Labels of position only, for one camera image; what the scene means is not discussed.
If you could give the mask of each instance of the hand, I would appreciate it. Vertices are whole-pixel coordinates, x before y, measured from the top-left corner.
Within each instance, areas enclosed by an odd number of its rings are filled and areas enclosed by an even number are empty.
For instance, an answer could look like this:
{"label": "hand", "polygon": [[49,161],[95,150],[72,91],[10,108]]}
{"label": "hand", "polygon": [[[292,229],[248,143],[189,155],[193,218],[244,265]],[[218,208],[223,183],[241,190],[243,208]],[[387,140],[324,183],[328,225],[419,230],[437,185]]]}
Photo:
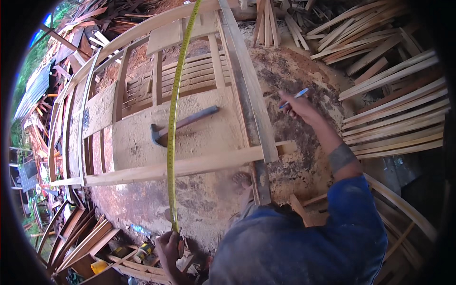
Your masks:
{"label": "hand", "polygon": [[155,248],[164,270],[170,271],[176,266],[176,261],[179,259],[178,243],[179,233],[174,231],[166,232],[157,238]]}
{"label": "hand", "polygon": [[307,124],[311,124],[314,119],[320,116],[305,94],[301,97],[294,98],[285,91],[279,91],[279,95],[282,98],[279,102],[279,107],[285,104],[285,102],[289,102],[289,104],[282,109],[284,114],[288,114],[294,119],[300,116]]}

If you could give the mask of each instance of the metal roof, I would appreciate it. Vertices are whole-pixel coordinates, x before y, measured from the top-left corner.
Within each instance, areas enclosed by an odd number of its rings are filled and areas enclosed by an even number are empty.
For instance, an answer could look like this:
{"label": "metal roof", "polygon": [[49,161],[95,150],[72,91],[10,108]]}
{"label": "metal roof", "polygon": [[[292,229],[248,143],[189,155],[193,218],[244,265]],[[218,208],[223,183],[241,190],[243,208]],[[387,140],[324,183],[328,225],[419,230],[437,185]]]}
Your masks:
{"label": "metal roof", "polygon": [[52,60],[48,65],[43,66],[40,70],[38,76],[35,78],[35,81],[22,97],[22,100],[17,107],[16,114],[14,115],[14,120],[24,117],[27,112],[30,111],[30,108],[38,102],[38,100],[49,88],[49,72],[51,72],[51,67],[53,65],[54,60]]}

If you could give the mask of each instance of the person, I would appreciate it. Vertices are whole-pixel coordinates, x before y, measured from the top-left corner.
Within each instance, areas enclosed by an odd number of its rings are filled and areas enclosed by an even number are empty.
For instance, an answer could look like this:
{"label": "person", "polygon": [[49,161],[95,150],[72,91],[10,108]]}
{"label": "person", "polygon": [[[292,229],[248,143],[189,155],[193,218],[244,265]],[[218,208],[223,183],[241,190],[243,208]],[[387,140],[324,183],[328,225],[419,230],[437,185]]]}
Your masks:
{"label": "person", "polygon": [[[329,159],[335,183],[326,225],[306,228],[286,207],[251,199],[220,242],[204,284],[372,284],[387,237],[361,164],[307,98],[280,96],[279,106],[289,101],[283,112],[313,128]],[[176,268],[178,240],[176,232],[163,234],[158,255],[172,284],[191,284]]]}

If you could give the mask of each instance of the bare foot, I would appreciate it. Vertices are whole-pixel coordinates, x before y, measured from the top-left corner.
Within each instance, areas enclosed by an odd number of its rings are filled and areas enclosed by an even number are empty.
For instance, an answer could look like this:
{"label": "bare foot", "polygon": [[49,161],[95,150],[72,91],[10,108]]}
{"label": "bare foot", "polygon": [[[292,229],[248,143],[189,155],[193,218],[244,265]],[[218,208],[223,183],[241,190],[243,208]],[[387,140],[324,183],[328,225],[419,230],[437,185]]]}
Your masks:
{"label": "bare foot", "polygon": [[246,172],[239,171],[233,175],[232,180],[234,183],[241,184],[244,189],[249,189],[252,186],[252,180],[250,179],[250,174]]}

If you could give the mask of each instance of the measuring tape blade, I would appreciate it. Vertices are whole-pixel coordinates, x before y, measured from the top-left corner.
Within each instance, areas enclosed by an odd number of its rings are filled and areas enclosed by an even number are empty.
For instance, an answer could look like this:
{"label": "measuring tape blade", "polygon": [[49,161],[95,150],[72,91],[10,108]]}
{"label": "measuring tape blade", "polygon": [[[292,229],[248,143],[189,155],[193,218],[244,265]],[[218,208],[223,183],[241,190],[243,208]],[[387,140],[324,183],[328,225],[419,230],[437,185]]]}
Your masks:
{"label": "measuring tape blade", "polygon": [[177,100],[179,99],[179,88],[181,86],[182,70],[184,68],[185,55],[187,54],[188,43],[192,34],[193,24],[198,14],[201,0],[197,0],[193,7],[192,14],[188,21],[187,29],[185,31],[184,40],[182,41],[181,52],[177,60],[176,74],[174,76],[174,83],[172,86],[172,96],[170,105],[170,119],[168,124],[168,198],[170,201],[170,216],[171,228],[173,231],[179,232],[179,224],[177,222],[176,210],[176,181],[174,177],[174,160],[175,160],[175,144],[176,144],[176,112]]}

